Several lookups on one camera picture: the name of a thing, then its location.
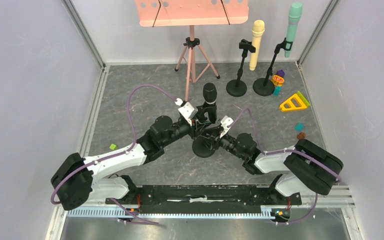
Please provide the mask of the black microphone desk stand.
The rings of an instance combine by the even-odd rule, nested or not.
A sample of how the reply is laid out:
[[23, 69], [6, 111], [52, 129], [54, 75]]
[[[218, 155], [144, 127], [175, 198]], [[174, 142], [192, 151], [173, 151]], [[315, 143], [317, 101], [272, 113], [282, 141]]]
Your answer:
[[193, 153], [200, 158], [208, 158], [215, 153], [213, 147], [217, 130], [217, 105], [216, 100], [207, 100], [197, 107], [194, 117], [195, 130], [192, 143]]

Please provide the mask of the black microphone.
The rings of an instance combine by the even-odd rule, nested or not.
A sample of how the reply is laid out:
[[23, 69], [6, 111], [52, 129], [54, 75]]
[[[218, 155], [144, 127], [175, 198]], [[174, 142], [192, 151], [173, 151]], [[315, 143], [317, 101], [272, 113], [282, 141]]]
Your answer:
[[208, 82], [203, 86], [204, 107], [215, 106], [217, 101], [217, 88], [216, 86]]

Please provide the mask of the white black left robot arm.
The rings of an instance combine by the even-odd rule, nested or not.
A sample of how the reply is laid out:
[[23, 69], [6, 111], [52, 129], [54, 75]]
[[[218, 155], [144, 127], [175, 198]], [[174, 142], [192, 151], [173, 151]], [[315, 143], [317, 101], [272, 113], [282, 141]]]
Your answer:
[[219, 133], [219, 127], [218, 120], [199, 121], [193, 118], [188, 122], [180, 116], [177, 122], [173, 122], [169, 116], [163, 115], [156, 118], [142, 137], [122, 149], [87, 157], [81, 157], [78, 152], [72, 153], [50, 179], [54, 188], [51, 203], [61, 204], [66, 211], [100, 196], [131, 204], [137, 198], [137, 190], [121, 179], [113, 184], [112, 190], [105, 191], [106, 176], [155, 161], [165, 153], [164, 148], [175, 141], [185, 136], [196, 140], [210, 130]]

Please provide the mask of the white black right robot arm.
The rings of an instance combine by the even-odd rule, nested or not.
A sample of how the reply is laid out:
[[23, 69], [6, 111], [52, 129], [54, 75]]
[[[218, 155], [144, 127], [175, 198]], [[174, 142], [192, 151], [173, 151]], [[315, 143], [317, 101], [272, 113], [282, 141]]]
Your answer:
[[274, 151], [262, 151], [249, 133], [237, 137], [221, 133], [210, 139], [211, 149], [223, 148], [243, 161], [242, 166], [252, 175], [284, 172], [269, 189], [269, 199], [282, 204], [292, 194], [312, 191], [327, 196], [333, 185], [340, 182], [343, 162], [308, 139]]

